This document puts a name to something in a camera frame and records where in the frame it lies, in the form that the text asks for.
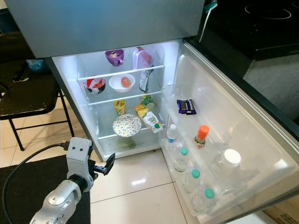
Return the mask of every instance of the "black mat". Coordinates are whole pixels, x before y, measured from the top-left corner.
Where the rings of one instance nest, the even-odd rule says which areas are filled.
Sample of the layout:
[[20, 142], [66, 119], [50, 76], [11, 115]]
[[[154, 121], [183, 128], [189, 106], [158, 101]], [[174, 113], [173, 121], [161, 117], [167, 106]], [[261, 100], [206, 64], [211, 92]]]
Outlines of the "black mat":
[[[0, 169], [1, 197], [3, 185], [15, 166]], [[7, 208], [13, 224], [29, 224], [42, 207], [45, 197], [66, 179], [66, 157], [58, 156], [24, 164], [15, 173], [7, 188]], [[0, 206], [0, 223], [8, 224]], [[67, 224], [90, 224], [90, 196], [84, 193]]]

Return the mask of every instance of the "refrigerator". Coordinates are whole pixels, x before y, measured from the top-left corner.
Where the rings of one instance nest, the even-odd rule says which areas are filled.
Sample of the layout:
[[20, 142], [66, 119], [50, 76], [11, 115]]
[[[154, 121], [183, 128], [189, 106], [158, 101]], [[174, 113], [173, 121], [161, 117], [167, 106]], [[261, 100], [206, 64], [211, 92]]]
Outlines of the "refrigerator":
[[[161, 148], [181, 200], [201, 224], [231, 221], [298, 193], [299, 142], [184, 39], [197, 34], [203, 1], [6, 3], [35, 56], [46, 58], [103, 161], [112, 153], [121, 158]], [[133, 66], [136, 47], [149, 52], [152, 67]], [[124, 51], [120, 66], [113, 66], [105, 55], [115, 49]], [[139, 83], [149, 70], [144, 93]], [[132, 75], [135, 84], [128, 92], [116, 92], [109, 80], [123, 74]], [[85, 82], [93, 78], [105, 79], [103, 92], [91, 94], [86, 89]], [[113, 102], [124, 99], [126, 113], [136, 115], [140, 97], [147, 95], [155, 103], [151, 111], [163, 130], [153, 133], [142, 123], [132, 137], [117, 135]], [[189, 99], [197, 113], [178, 113], [177, 100]], [[177, 151], [166, 140], [171, 124], [177, 126], [177, 142], [188, 149], [185, 172], [174, 168]], [[202, 149], [194, 142], [200, 125], [210, 127]], [[213, 170], [215, 158], [226, 149], [241, 156], [239, 169], [227, 179]], [[195, 168], [201, 173], [200, 187], [214, 192], [205, 212], [195, 210], [194, 195], [184, 188], [186, 175]]]

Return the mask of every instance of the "open refrigerator door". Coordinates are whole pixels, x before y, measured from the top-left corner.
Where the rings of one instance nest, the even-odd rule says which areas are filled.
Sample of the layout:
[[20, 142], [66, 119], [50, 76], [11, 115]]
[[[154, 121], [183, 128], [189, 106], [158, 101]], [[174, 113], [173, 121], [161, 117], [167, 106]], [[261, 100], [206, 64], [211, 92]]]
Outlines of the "open refrigerator door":
[[[177, 136], [165, 130], [160, 144], [201, 224], [241, 216], [299, 186], [299, 143], [188, 43], [174, 85], [162, 93], [162, 110], [169, 114], [165, 125], [169, 130], [174, 124]], [[179, 113], [177, 100], [190, 99], [196, 114]], [[202, 148], [195, 142], [201, 125], [210, 129]]]

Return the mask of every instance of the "orange sauce bottle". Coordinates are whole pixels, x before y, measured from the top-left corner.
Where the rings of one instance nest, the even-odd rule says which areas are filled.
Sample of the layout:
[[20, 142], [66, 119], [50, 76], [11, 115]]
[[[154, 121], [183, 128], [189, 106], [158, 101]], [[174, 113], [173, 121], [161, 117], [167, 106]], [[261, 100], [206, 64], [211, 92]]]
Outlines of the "orange sauce bottle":
[[197, 148], [203, 148], [206, 144], [206, 137], [209, 134], [210, 128], [207, 125], [201, 125], [195, 136], [195, 143]]

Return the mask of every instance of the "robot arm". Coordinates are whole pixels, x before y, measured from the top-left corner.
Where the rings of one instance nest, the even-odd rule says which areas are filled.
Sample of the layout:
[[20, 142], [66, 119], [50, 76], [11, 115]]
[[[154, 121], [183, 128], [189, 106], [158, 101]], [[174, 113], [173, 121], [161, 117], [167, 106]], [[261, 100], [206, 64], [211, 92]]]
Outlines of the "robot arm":
[[78, 137], [71, 138], [67, 149], [67, 164], [69, 172], [67, 180], [50, 192], [42, 208], [33, 216], [30, 224], [65, 224], [74, 214], [76, 205], [83, 192], [88, 192], [99, 172], [107, 175], [111, 170], [115, 154], [112, 154], [104, 167], [95, 166], [95, 161], [89, 159], [93, 142]]

